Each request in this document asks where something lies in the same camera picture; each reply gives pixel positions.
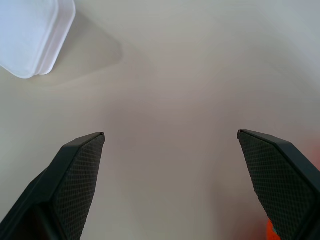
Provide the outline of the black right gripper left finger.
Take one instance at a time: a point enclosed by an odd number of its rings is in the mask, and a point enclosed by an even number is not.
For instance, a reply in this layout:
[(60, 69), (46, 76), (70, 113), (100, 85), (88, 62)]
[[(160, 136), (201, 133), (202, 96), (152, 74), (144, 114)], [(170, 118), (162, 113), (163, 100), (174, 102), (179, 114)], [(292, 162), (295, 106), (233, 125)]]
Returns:
[(2, 240), (79, 240), (93, 202), (105, 135), (61, 147), (0, 223)]

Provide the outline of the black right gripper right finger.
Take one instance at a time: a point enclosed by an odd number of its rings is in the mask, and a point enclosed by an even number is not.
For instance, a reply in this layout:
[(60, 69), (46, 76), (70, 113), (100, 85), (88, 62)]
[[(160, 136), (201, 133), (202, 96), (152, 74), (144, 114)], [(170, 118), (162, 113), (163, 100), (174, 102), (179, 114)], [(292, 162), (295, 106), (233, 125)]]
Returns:
[(270, 231), (281, 240), (318, 240), (320, 171), (283, 139), (245, 129), (237, 139)]

